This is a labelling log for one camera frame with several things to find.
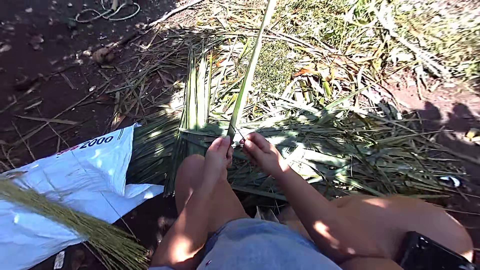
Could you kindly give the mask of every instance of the finger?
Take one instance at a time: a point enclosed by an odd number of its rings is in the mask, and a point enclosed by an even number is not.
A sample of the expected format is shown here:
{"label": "finger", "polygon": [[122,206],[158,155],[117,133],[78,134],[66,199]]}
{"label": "finger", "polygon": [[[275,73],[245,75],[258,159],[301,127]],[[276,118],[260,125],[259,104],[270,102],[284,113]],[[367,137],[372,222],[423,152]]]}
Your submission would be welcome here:
{"label": "finger", "polygon": [[223,138],[220,145],[218,146],[217,152],[224,156],[227,156],[228,149],[231,147],[230,142],[230,136],[227,135],[225,138]]}
{"label": "finger", "polygon": [[243,154],[244,154],[245,156],[247,156],[248,161],[250,161],[251,163],[253,163],[253,164],[255,164],[255,165],[258,165],[257,160],[255,160],[255,158],[252,157],[252,155],[250,155],[250,154],[248,153],[248,150],[247,150],[246,148],[243,148]]}
{"label": "finger", "polygon": [[254,144],[257,145],[259,149],[261,149],[265,153],[270,150],[271,144],[265,139],[265,137],[256,132],[252,132],[246,135],[245,139],[252,141]]}
{"label": "finger", "polygon": [[246,140],[243,148],[245,148],[248,153],[256,160],[260,159],[261,156],[264,154],[264,152],[260,148],[258,148],[258,146],[251,140]]}
{"label": "finger", "polygon": [[227,159],[232,159],[233,156],[233,147],[229,147],[227,151]]}
{"label": "finger", "polygon": [[232,158],[233,158],[233,147],[230,146],[230,148],[228,148],[228,152],[227,152],[227,168],[230,168],[232,166]]}
{"label": "finger", "polygon": [[208,148],[208,151],[217,151],[220,145],[222,144],[222,141],[223,141],[222,137],[216,138],[215,141],[213,141],[213,143]]}

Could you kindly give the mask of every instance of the hand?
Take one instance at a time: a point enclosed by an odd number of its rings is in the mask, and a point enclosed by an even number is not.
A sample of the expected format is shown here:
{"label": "hand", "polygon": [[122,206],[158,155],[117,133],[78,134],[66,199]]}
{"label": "hand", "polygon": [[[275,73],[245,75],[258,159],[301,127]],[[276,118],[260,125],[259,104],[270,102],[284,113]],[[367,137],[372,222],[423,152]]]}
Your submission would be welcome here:
{"label": "hand", "polygon": [[243,152],[249,159],[273,177],[278,178],[290,168],[275,146],[271,145],[262,135],[252,132],[246,135],[240,143],[243,144]]}
{"label": "hand", "polygon": [[215,139],[205,155],[204,179],[226,179],[227,168],[232,165],[232,154],[233,148],[230,146],[230,136]]}

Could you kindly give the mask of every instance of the black object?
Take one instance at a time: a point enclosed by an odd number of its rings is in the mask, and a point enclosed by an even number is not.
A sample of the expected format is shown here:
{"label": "black object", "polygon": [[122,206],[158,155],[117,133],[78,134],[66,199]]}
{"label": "black object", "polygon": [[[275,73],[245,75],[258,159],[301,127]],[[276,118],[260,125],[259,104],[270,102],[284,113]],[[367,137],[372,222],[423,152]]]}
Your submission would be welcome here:
{"label": "black object", "polygon": [[418,233],[405,235],[395,260],[404,270],[475,270],[463,256]]}

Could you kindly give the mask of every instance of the right hand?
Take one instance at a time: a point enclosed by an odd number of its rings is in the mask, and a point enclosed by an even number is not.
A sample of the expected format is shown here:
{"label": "right hand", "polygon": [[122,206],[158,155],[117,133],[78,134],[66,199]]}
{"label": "right hand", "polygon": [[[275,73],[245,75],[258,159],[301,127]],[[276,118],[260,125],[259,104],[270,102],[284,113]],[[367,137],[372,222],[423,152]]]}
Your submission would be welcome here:
{"label": "right hand", "polygon": [[290,168],[275,146],[262,135],[252,132],[246,135],[240,143],[243,144],[243,152],[265,173],[278,178]]}

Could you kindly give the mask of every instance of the bundle of straw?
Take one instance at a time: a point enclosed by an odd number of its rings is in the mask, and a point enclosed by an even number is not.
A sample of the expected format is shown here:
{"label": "bundle of straw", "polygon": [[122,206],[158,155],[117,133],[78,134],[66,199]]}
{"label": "bundle of straw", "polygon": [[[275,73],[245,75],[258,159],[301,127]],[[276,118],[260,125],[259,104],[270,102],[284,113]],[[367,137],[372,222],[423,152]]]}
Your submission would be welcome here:
{"label": "bundle of straw", "polygon": [[0,175],[0,199],[26,207],[75,231],[79,237],[87,239],[95,250],[94,255],[109,270],[147,268],[146,251],[133,236],[105,221],[48,199],[28,187],[18,174],[11,178]]}

